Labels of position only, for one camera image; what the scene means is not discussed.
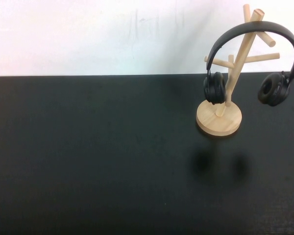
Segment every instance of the ear cup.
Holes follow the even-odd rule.
[[[276,103],[279,101],[279,95],[284,86],[283,79],[284,76],[278,72],[274,72],[268,75],[261,84],[260,90],[258,92],[259,101],[270,106],[277,105]]]
[[[205,98],[208,102],[211,102],[210,100],[210,95],[209,95],[209,82],[208,82],[209,77],[205,78],[204,80],[204,93],[205,93]]]
[[[213,76],[214,81],[214,104],[222,104],[225,102],[225,82],[223,78],[223,74],[220,72],[216,72]]]

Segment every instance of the headband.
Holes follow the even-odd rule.
[[[290,43],[294,47],[294,35],[285,27],[272,22],[267,21],[252,21],[248,23],[240,24],[229,31],[225,32],[221,37],[219,37],[213,47],[211,48],[211,51],[209,53],[208,59],[207,59],[207,72],[209,72],[212,61],[218,52],[218,50],[226,44],[231,39],[240,36],[242,34],[251,33],[251,32],[272,32],[279,34],[290,41]],[[290,81],[294,79],[294,62],[293,66],[291,68],[291,72],[289,75]]]

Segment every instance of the white wall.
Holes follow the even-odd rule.
[[[243,23],[243,5],[294,33],[294,0],[0,0],[0,75],[205,73],[215,40]],[[281,58],[243,71],[289,71],[292,46],[256,37],[249,55]],[[217,57],[236,54],[242,36]],[[213,65],[214,71],[227,72]]]

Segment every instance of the wooden peg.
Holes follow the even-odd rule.
[[[243,10],[244,10],[244,21],[245,23],[250,21],[250,9],[249,9],[249,4],[245,4],[243,6]]]
[[[250,9],[249,4],[245,4],[243,6],[244,10],[244,21],[245,23],[250,21]],[[275,40],[272,39],[267,33],[265,32],[257,32],[257,36],[260,37],[269,47],[275,46]]]
[[[280,53],[249,56],[246,58],[245,63],[259,62],[259,61],[265,61],[265,60],[275,60],[275,59],[280,59]]]
[[[205,56],[204,62],[207,62],[207,60],[208,60],[208,56]],[[227,68],[230,68],[230,69],[233,69],[234,68],[234,64],[233,63],[230,63],[230,62],[227,62],[227,61],[224,61],[224,60],[220,60],[220,59],[214,59],[212,61],[212,63],[214,65],[219,65],[219,66],[227,67]]]

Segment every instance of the round wooden base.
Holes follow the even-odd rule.
[[[216,115],[216,110],[221,104],[203,101],[197,108],[196,120],[200,128],[213,136],[228,136],[233,134],[240,126],[242,113],[233,102],[226,107],[222,117]]]

